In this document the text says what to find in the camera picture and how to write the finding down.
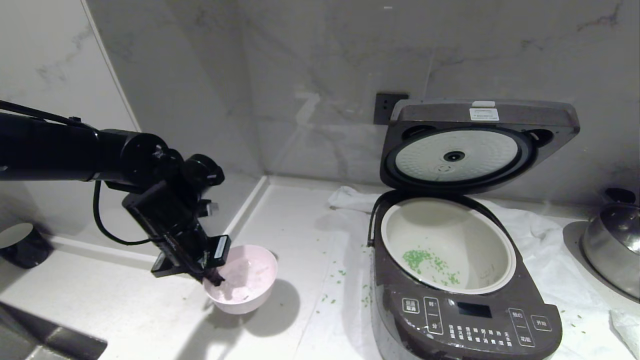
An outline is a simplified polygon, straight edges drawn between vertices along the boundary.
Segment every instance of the handle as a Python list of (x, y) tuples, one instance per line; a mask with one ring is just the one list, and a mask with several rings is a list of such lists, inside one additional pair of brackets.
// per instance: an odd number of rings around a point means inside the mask
[(626, 189), (608, 188), (604, 191), (604, 194), (613, 202), (622, 202), (624, 204), (636, 203), (636, 195)]

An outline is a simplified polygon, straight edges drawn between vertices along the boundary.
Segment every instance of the label sticker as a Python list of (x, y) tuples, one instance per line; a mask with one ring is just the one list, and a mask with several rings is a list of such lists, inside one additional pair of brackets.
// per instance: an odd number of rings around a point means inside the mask
[(471, 115), (471, 121), (500, 121), (498, 109), (471, 108), (469, 115)]

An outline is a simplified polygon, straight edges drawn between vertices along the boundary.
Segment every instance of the sink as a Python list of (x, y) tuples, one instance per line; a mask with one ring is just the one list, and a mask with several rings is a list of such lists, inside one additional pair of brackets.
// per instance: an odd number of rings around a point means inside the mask
[(0, 302), (0, 359), (96, 360), (107, 342)]

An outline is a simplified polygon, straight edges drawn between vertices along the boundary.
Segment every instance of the rice cooker lid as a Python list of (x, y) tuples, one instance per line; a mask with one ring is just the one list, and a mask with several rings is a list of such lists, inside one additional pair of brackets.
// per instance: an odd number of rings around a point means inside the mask
[(522, 133), (461, 126), (403, 141), (387, 154), (382, 166), (399, 190), (477, 193), (525, 172), (536, 156), (535, 146)]

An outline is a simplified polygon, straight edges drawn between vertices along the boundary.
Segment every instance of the black cup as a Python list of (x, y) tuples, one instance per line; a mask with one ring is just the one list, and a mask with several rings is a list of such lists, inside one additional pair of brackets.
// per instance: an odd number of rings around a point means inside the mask
[(53, 250), (31, 224), (18, 224), (1, 232), (0, 246), (5, 246), (0, 249), (0, 256), (25, 269), (41, 264)]

